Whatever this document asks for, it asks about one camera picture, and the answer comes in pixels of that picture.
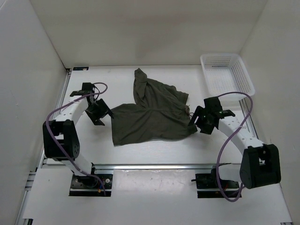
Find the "olive green shorts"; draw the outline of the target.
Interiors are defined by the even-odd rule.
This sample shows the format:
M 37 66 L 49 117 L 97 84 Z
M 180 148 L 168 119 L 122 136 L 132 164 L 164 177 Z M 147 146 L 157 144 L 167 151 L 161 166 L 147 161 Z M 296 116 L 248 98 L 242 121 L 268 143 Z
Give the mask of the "olive green shorts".
M 151 140 L 176 141 L 189 137 L 189 95 L 175 86 L 147 77 L 140 68 L 134 72 L 135 103 L 112 109 L 112 142 L 115 146 Z

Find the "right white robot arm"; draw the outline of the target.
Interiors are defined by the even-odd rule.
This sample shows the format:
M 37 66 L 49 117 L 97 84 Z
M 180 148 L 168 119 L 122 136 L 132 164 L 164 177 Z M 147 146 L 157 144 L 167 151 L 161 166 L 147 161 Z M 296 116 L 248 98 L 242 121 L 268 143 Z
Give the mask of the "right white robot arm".
M 222 187 L 228 180 L 242 183 L 248 189 L 281 181 L 278 148 L 254 137 L 231 110 L 222 108 L 218 97 L 207 98 L 204 107 L 196 107 L 189 124 L 207 135 L 218 129 L 227 136 L 226 143 L 232 142 L 242 155 L 240 164 L 216 163 L 210 176 L 215 187 Z

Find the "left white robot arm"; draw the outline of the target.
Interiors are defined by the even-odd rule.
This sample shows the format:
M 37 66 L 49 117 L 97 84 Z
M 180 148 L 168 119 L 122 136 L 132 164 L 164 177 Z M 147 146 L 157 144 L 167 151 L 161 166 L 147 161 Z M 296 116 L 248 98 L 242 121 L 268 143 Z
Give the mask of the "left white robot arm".
M 78 181 L 89 188 L 105 190 L 104 182 L 94 173 L 94 164 L 80 153 L 80 141 L 76 125 L 83 114 L 86 114 L 93 125 L 104 125 L 105 116 L 113 117 L 113 112 L 99 96 L 108 86 L 102 83 L 84 82 L 80 90 L 72 91 L 66 104 L 50 112 L 43 123 L 44 151 L 47 158 L 67 166 Z

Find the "white plastic basket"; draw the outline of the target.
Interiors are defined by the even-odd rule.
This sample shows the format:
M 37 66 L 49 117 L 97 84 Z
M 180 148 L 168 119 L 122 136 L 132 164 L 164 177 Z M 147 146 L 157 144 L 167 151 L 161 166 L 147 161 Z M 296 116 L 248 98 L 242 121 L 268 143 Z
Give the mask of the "white plastic basket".
M 242 58 L 235 53 L 210 53 L 200 57 L 202 71 L 211 96 L 221 96 L 225 102 L 253 96 L 255 89 Z

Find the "black corner bracket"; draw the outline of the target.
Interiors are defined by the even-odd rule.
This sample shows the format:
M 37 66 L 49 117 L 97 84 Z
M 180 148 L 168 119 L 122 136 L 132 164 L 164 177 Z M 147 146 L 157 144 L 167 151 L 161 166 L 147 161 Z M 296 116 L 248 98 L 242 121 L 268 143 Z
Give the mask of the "black corner bracket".
M 87 71 L 89 67 L 73 67 L 73 71 Z

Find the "aluminium left rail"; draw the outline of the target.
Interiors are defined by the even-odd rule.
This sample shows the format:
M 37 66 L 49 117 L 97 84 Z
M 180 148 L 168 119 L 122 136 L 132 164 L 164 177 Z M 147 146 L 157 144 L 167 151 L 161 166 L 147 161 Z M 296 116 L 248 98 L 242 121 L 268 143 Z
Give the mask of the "aluminium left rail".
M 52 112 L 53 110 L 55 110 L 63 105 L 63 101 L 65 98 L 65 94 L 67 91 L 67 87 L 68 87 L 68 83 L 70 80 L 72 70 L 73 70 L 72 68 L 67 68 L 66 73 L 64 75 L 64 80 L 55 86 L 56 87 L 56 89 L 55 89 L 56 98 L 54 98 L 54 96 L 51 96 L 51 100 L 55 100 L 55 104 L 52 104 L 50 106 L 50 108 L 46 111 L 46 117 L 49 115 L 50 112 Z M 43 145 L 42 153 L 41 153 L 37 168 L 42 168 L 43 165 L 46 164 L 46 162 L 47 162 L 47 157 L 45 156 L 45 148 Z

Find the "aluminium front rail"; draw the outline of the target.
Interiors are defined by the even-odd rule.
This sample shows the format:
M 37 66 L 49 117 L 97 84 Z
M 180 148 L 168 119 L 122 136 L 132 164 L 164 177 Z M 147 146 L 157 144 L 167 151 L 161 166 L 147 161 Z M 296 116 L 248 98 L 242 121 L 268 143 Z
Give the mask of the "aluminium front rail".
M 211 169 L 215 164 L 96 164 L 95 170 L 171 170 Z

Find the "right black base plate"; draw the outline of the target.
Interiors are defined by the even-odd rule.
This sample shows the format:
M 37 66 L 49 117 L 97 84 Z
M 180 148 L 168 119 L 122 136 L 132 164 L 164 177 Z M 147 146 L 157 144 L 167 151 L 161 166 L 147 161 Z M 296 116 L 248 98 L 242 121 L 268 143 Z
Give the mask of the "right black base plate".
M 209 173 L 196 173 L 191 182 L 196 184 L 198 199 L 224 198 L 217 182 Z M 236 198 L 240 185 L 235 181 L 221 180 L 221 188 L 228 198 Z

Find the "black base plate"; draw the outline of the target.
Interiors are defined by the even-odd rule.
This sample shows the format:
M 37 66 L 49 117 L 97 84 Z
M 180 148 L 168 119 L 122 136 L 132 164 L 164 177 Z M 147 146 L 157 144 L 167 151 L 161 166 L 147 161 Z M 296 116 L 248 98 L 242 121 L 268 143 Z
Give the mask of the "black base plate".
M 113 171 L 96 171 L 104 184 L 105 191 L 98 179 L 89 176 L 72 175 L 69 196 L 111 197 L 113 186 Z
M 196 173 L 191 182 L 196 184 L 198 199 L 224 198 L 217 182 L 209 173 Z M 228 198 L 236 198 L 240 185 L 235 181 L 221 180 L 221 188 Z

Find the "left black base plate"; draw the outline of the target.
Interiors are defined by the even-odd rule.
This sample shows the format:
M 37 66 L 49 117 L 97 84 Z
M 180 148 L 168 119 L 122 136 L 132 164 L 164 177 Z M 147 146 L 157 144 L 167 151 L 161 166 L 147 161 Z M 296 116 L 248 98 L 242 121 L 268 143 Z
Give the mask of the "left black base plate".
M 113 186 L 113 171 L 96 171 L 104 184 L 105 191 L 98 179 L 89 176 L 72 175 L 69 196 L 111 197 Z

